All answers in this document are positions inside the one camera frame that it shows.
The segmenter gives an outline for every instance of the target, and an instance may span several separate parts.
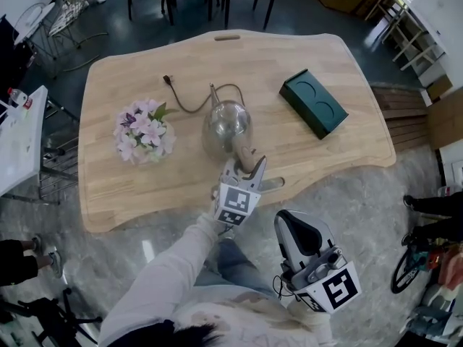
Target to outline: kettle handle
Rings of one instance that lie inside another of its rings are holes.
[[[243,172],[250,174],[255,167],[255,163],[246,136],[243,134],[234,136],[231,139],[231,144],[233,145],[233,151],[237,154],[241,162]]]

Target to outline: wooden table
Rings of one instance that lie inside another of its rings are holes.
[[[319,140],[279,95],[283,81],[308,68],[349,113]],[[289,36],[228,30],[141,53],[112,56],[90,68],[80,121],[79,189],[83,222],[109,231],[138,216],[169,208],[204,205],[223,163],[204,152],[205,106],[197,114],[168,115],[178,136],[174,153],[159,164],[134,166],[116,152],[116,115],[132,101],[153,98],[179,108],[163,81],[173,75],[186,107],[200,105],[216,87],[241,87],[254,123],[256,159],[268,159],[264,179],[281,177],[280,189],[260,204],[287,200],[313,182],[353,166],[390,166],[396,160],[378,103],[349,49],[334,35]],[[238,100],[226,87],[220,99]]]

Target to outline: marble floor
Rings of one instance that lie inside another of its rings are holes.
[[[389,290],[391,274],[404,251],[400,240],[419,219],[403,205],[402,195],[431,196],[438,182],[436,157],[427,145],[422,146],[398,154],[392,167],[336,173],[292,200],[259,207],[236,232],[235,240],[271,282],[281,272],[273,229],[275,213],[286,208],[322,218],[345,255],[354,260],[363,289],[361,297],[332,318],[338,346],[392,347],[427,282],[427,276],[420,274],[402,294],[393,295]],[[20,187],[29,189],[32,187],[27,184]],[[60,280],[45,270],[37,278],[3,287],[1,292],[9,301],[31,301],[57,297],[70,286],[76,293],[72,305],[79,316],[106,315],[143,266],[173,244],[201,212],[199,207],[154,213],[119,230],[90,234],[82,226],[77,187],[63,191],[60,200],[58,207],[0,200],[1,239],[29,239],[40,233],[46,245],[58,248],[65,261]],[[41,330],[32,318],[20,317],[16,323],[23,329],[16,327],[14,333],[25,341],[31,330]],[[2,326],[0,331],[5,335],[9,329]]]

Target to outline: flower bouquet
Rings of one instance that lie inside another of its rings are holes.
[[[118,116],[114,136],[123,160],[132,163],[159,162],[172,153],[176,140],[174,128],[163,118],[177,112],[165,103],[137,100]]]

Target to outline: white sleeve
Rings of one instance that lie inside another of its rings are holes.
[[[326,313],[314,312],[307,307],[304,302],[298,302],[295,299],[287,307],[289,313],[299,322],[315,334],[320,347],[332,347],[336,345],[331,332],[330,318]]]
[[[203,213],[172,247],[148,263],[104,320],[99,346],[170,318],[182,297],[195,285],[223,229],[223,224]]]

